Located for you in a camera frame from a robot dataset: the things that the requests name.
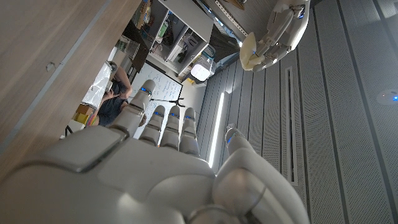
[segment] ceiling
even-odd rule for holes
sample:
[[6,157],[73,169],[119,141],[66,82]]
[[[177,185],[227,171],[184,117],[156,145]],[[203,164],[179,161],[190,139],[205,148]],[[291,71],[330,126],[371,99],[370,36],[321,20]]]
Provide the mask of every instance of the ceiling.
[[[235,35],[244,40],[245,36],[239,31],[236,26],[224,15],[221,9],[216,5],[215,0],[201,0],[205,2],[216,16],[223,21]],[[312,0],[314,5],[321,0]],[[247,0],[244,4],[244,10],[241,10],[229,2],[219,0],[219,2],[228,10],[228,12],[235,18],[239,25],[249,34],[254,32],[256,39],[259,40],[267,33],[267,24],[269,16],[276,5],[277,0]]]

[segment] person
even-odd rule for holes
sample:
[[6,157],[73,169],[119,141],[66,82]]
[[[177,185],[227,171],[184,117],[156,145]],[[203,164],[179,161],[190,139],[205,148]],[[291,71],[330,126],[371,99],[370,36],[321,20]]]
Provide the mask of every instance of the person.
[[[101,100],[101,104],[99,105],[99,109],[96,110],[93,115],[96,117],[93,125],[110,125],[120,112],[122,112],[123,108],[129,104],[127,99],[132,93],[132,88],[127,77],[127,73],[123,68],[118,68],[112,83],[111,89],[108,92],[105,92]],[[144,125],[145,122],[146,116],[144,115],[139,126]]]

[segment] perforated wall panel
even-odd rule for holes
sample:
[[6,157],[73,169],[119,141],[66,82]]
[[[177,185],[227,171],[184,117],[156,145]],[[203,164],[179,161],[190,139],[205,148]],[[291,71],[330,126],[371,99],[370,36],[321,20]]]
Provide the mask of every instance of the perforated wall panel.
[[215,86],[215,76],[212,76],[209,78],[207,81],[207,87],[206,87],[206,94],[205,94],[205,102],[202,108],[202,111],[200,113],[200,126],[197,130],[198,134],[198,146],[200,150],[200,155],[206,153],[206,151],[202,149],[202,143],[203,143],[203,137],[205,135],[205,129],[206,129],[206,124],[208,120],[208,114],[209,114],[209,109],[210,109],[210,103],[211,103],[211,98],[213,97],[213,90]]
[[[297,156],[297,186],[293,186],[296,192],[300,195],[301,200],[307,207],[307,196],[305,193],[305,176],[304,176],[304,158],[303,158],[303,141],[302,141],[302,131],[301,131],[301,112],[300,112],[300,95],[299,95],[299,78],[297,75],[297,53],[292,51],[287,54],[280,63],[280,69],[282,71],[282,114],[286,111],[285,108],[285,69],[292,67],[292,73],[294,76],[293,84],[294,89],[294,114],[295,114],[295,137],[296,137],[296,156]],[[287,155],[286,155],[286,115],[282,115],[282,171],[287,178]]]
[[208,143],[208,150],[207,150],[207,156],[206,156],[206,161],[210,161],[210,149],[211,149],[211,145],[213,144],[213,136],[214,136],[214,132],[217,131],[217,140],[215,142],[215,155],[214,155],[214,159],[213,159],[213,170],[215,172],[218,171],[218,166],[220,164],[220,154],[221,154],[221,146],[222,146],[222,136],[225,135],[225,130],[223,129],[225,121],[226,121],[226,116],[225,116],[225,111],[223,110],[221,113],[221,118],[220,118],[220,125],[218,130],[215,129],[216,126],[216,120],[217,120],[217,112],[218,112],[218,107],[220,106],[220,98],[221,98],[221,94],[225,91],[225,86],[226,86],[226,81],[227,81],[227,77],[228,77],[228,69],[224,69],[223,73],[221,75],[221,80],[220,80],[220,85],[219,85],[219,90],[218,90],[218,94],[216,96],[216,98],[214,99],[216,101],[216,108],[214,110],[213,113],[213,124],[211,127],[211,131],[210,136],[209,136],[209,143]]
[[[397,203],[398,122],[392,121],[397,121],[398,106],[380,105],[376,97],[381,91],[398,88],[398,60],[371,0],[344,0],[341,6]],[[362,21],[363,26],[358,26],[354,21]]]
[[377,0],[380,5],[381,11],[386,18],[389,30],[391,31],[392,38],[395,44],[398,45],[398,0]]
[[264,118],[264,81],[265,70],[253,73],[253,88],[251,97],[249,142],[255,152],[261,156],[262,152],[262,120]]
[[337,3],[322,1],[315,12],[349,221],[392,223]]
[[280,172],[279,62],[267,68],[262,157]]
[[213,121],[215,118],[215,110],[216,110],[216,104],[217,104],[217,98],[218,98],[218,90],[220,89],[220,81],[221,81],[222,74],[218,73],[215,75],[214,78],[214,89],[213,92],[211,93],[211,101],[209,105],[209,112],[208,116],[206,119],[206,128],[204,131],[203,135],[203,140],[201,144],[201,149],[200,149],[200,158],[201,159],[206,159],[207,154],[208,154],[208,146],[209,146],[209,141],[210,141],[210,134],[211,131],[213,130]]
[[[226,122],[224,125],[224,130],[226,130],[226,127],[228,125],[228,118],[229,118],[229,114],[231,112],[231,102],[232,102],[232,92],[233,92],[233,87],[234,87],[234,80],[235,80],[235,71],[236,71],[236,62],[231,64],[228,67],[228,77],[226,80],[226,86],[225,86],[225,91],[229,93],[229,97],[228,97],[228,104],[225,108],[225,114],[226,114]],[[220,167],[223,165],[224,161],[226,160],[226,158],[228,157],[228,150],[226,150],[225,147],[225,140],[224,140],[224,136],[221,136],[223,138],[223,145],[222,145],[222,152],[221,152],[221,156],[220,156]]]
[[242,134],[246,137],[246,139],[248,138],[248,131],[249,131],[252,79],[253,79],[252,71],[243,72],[241,103],[239,106],[239,116],[238,116],[238,129],[242,132]]
[[313,12],[298,44],[312,223],[344,223]]

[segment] desk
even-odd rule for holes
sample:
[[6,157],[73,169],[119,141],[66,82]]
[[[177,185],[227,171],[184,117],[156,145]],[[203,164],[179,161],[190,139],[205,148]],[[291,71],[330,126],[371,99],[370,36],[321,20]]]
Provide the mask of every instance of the desk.
[[140,2],[15,0],[0,8],[0,180],[58,141]]

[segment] robotic hand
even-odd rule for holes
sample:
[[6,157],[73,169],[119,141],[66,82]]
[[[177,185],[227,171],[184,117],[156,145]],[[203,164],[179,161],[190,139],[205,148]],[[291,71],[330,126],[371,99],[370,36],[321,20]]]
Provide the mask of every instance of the robotic hand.
[[310,0],[279,0],[268,21],[268,33],[257,43],[253,33],[239,53],[245,70],[258,72],[270,67],[294,50],[308,24]]
[[28,158],[0,183],[0,223],[298,223],[300,197],[234,128],[217,176],[199,159],[195,111],[158,106],[133,139],[155,83],[148,80],[114,123],[73,133]]

